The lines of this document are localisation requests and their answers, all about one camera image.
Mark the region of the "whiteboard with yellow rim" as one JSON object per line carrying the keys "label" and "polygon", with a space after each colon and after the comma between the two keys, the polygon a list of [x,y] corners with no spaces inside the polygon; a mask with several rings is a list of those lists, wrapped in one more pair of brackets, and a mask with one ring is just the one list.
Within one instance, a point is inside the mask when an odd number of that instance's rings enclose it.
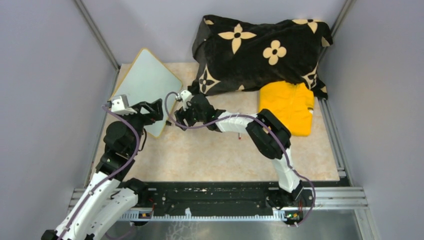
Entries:
{"label": "whiteboard with yellow rim", "polygon": [[163,120],[145,127],[149,134],[158,138],[168,120],[165,108],[170,111],[176,103],[171,98],[165,100],[166,95],[170,92],[178,93],[182,87],[183,82],[174,73],[149,49],[142,48],[112,96],[126,95],[130,106],[139,102],[152,103],[162,99]]}

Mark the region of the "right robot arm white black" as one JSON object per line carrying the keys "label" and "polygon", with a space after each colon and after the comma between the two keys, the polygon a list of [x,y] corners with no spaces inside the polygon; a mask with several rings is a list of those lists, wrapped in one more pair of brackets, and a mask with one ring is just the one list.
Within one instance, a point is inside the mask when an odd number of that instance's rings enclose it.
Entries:
{"label": "right robot arm white black", "polygon": [[301,200],[302,181],[291,158],[292,134],[270,110],[264,108],[254,114],[232,113],[214,108],[202,94],[193,95],[183,90],[173,95],[182,104],[174,116],[169,117],[176,126],[182,130],[207,128],[213,132],[248,135],[258,151],[272,161],[283,203],[295,206]]}

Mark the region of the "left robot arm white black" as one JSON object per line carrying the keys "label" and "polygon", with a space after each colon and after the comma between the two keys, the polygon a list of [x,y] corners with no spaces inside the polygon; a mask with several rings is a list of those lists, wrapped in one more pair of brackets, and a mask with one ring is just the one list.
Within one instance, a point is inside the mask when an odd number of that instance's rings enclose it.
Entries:
{"label": "left robot arm white black", "polygon": [[149,203],[146,183],[124,179],[141,151],[145,126],[163,120],[163,101],[129,106],[115,99],[102,109],[117,119],[106,128],[104,154],[75,206],[55,229],[42,234],[43,240],[100,240],[126,211]]}

